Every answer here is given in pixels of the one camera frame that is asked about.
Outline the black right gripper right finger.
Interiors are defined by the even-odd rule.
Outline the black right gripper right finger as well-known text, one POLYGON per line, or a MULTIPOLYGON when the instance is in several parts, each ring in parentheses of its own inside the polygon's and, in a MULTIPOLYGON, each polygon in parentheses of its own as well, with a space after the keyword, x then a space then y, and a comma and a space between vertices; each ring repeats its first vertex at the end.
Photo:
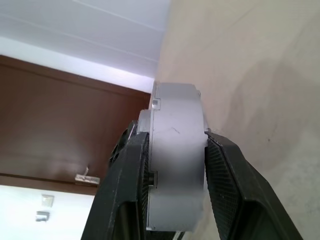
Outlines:
POLYGON ((299 146, 276 160, 248 161, 228 138, 208 132, 205 172, 222 240, 317 240, 320 161, 299 146))

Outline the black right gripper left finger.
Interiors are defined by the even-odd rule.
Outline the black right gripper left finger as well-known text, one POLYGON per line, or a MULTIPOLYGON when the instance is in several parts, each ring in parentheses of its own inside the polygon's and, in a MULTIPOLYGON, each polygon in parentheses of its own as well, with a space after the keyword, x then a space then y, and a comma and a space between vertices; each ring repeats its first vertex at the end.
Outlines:
POLYGON ((149 133, 132 121, 118 140, 94 197, 83 240, 146 239, 149 133))

